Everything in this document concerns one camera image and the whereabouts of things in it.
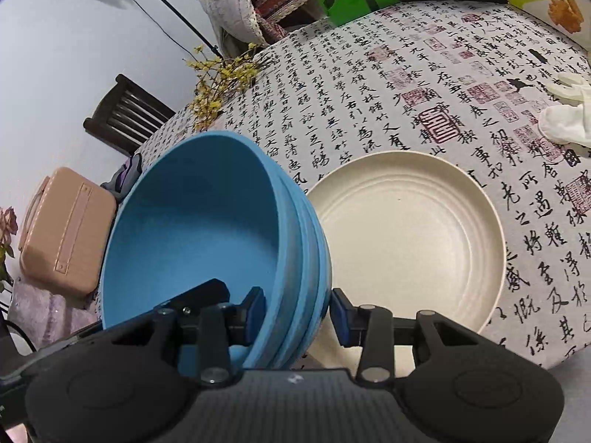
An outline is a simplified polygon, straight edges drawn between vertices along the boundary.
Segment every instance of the beige plate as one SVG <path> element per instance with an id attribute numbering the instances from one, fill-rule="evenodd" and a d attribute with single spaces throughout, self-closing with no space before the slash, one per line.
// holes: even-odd
<path id="1" fill-rule="evenodd" d="M 333 287 L 355 306 L 414 318 L 432 309 L 481 331 L 499 298 L 505 239 L 492 203 L 463 171 L 431 155 L 392 151 L 335 170 L 308 193 L 324 229 Z M 357 370 L 360 348 L 342 348 L 326 318 L 308 353 Z M 396 348 L 396 374 L 414 368 Z"/>

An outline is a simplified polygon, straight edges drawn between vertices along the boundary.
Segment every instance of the plate rim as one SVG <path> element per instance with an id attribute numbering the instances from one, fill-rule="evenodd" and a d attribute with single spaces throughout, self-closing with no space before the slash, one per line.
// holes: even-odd
<path id="1" fill-rule="evenodd" d="M 464 171 L 462 168 L 460 168 L 459 166 L 454 165 L 453 163 L 450 163 L 449 161 L 441 158 L 441 157 L 436 157 L 435 155 L 431 155 L 428 153 L 423 153 L 423 152 L 418 152 L 415 150 L 385 150 L 385 151 L 381 151 L 381 152 L 373 152 L 367 155 L 362 155 L 361 157 L 357 157 L 352 159 L 351 161 L 345 163 L 344 165 L 335 168 L 334 170 L 332 170 L 330 173 L 328 173 L 326 176 L 324 176 L 324 178 L 322 178 L 321 180 L 317 181 L 309 190 L 307 193 L 308 196 L 308 200 L 310 201 L 310 204 L 313 203 L 310 200 L 310 195 L 312 194 L 312 192 L 322 183 L 324 182 L 327 178 L 330 178 L 331 176 L 333 176 L 334 174 L 336 174 L 337 172 L 341 171 L 342 169 L 346 168 L 347 166 L 353 165 L 361 160 L 365 160 L 367 158 L 375 158 L 379 155 L 386 155 L 386 154 L 396 154 L 396 155 L 415 155 L 418 157 L 426 157 L 428 159 L 434 159 L 436 161 L 439 161 L 442 164 L 445 164 L 447 166 L 452 167 L 453 169 L 457 170 L 460 174 L 462 174 L 465 179 L 468 179 L 468 181 L 471 182 L 471 184 L 476 188 L 476 190 L 485 197 L 485 201 L 487 202 L 488 206 L 491 208 L 492 210 L 492 214 L 495 217 L 495 221 L 496 221 L 496 226 L 498 227 L 498 229 L 501 232 L 501 240 L 503 243 L 503 251 L 502 251 L 502 267 L 503 267 L 503 271 L 502 271 L 502 278 L 500 280 L 500 284 L 499 284 L 499 290 L 496 294 L 495 297 L 495 301 L 494 304 L 492 305 L 492 309 L 491 311 L 488 313 L 487 318 L 484 320 L 484 323 L 481 325 L 481 327 L 478 329 L 477 333 L 481 334 L 482 331 L 486 328 L 486 326 L 488 325 L 488 322 L 490 321 L 493 313 L 495 312 L 495 308 L 498 306 L 499 300 L 501 299 L 501 294 L 504 290 L 504 282 L 505 282 L 505 269 L 507 266 L 507 252 L 506 252 L 506 239 L 505 239 L 505 232 L 503 230 L 503 225 L 501 223 L 501 219 L 499 218 L 499 214 L 498 211 L 495 208 L 494 203 L 492 202 L 492 200 L 489 198 L 489 196 L 486 194 L 486 192 L 484 192 L 484 190 L 482 189 L 482 187 L 466 172 Z"/>

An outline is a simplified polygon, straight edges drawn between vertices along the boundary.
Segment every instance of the blue bowl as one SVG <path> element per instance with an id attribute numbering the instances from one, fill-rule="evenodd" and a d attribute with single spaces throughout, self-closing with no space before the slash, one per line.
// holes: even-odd
<path id="1" fill-rule="evenodd" d="M 303 248 L 300 294 L 295 306 L 293 319 L 281 348 L 271 362 L 271 368 L 284 368 L 292 363 L 290 358 L 300 345 L 312 316 L 314 302 L 318 293 L 319 252 L 316 233 L 314 232 L 310 213 L 305 204 L 307 200 L 305 193 L 277 164 L 276 166 L 277 173 L 283 178 L 286 187 L 290 191 L 291 198 L 295 202 L 300 220 L 301 246 Z"/>
<path id="2" fill-rule="evenodd" d="M 300 358 L 314 341 L 318 328 L 320 328 L 320 323 L 322 323 L 326 311 L 328 310 L 330 290 L 332 288 L 332 266 L 330 264 L 329 246 L 326 242 L 326 237 L 324 236 L 322 226 L 320 225 L 318 216 L 316 216 L 316 211 L 314 210 L 312 203 L 310 203 L 308 198 L 305 198 L 304 203 L 318 241 L 318 286 L 312 316 L 308 321 L 307 328 L 302 336 L 299 346 L 288 359 L 289 365 L 292 365 L 298 358 Z"/>
<path id="3" fill-rule="evenodd" d="M 188 138 L 142 174 L 119 210 L 101 278 L 103 327 L 211 278 L 227 284 L 232 303 L 260 286 L 259 335 L 230 355 L 235 366 L 261 367 L 291 324 L 300 238 L 288 190 L 255 143 L 231 131 Z"/>

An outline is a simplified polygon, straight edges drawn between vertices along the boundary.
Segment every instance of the round table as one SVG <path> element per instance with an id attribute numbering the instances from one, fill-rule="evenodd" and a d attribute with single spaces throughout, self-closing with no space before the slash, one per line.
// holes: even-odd
<path id="1" fill-rule="evenodd" d="M 484 336 L 545 367 L 591 342 L 591 151 L 537 129 L 552 103 L 544 83 L 561 71 L 591 78 L 581 47 L 508 5 L 427 1 L 339 28 L 320 20 L 261 55 L 273 64 L 213 128 L 252 138 L 304 191 L 370 152 L 459 166 L 506 237 Z M 140 149 L 144 168 L 193 133 L 185 108 Z"/>

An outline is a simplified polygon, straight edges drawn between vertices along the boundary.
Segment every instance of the wooden chair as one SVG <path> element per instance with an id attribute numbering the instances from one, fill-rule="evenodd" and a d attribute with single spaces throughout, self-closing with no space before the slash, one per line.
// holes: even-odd
<path id="1" fill-rule="evenodd" d="M 115 81 L 84 128 L 130 157 L 174 112 L 126 76 L 119 74 Z"/>

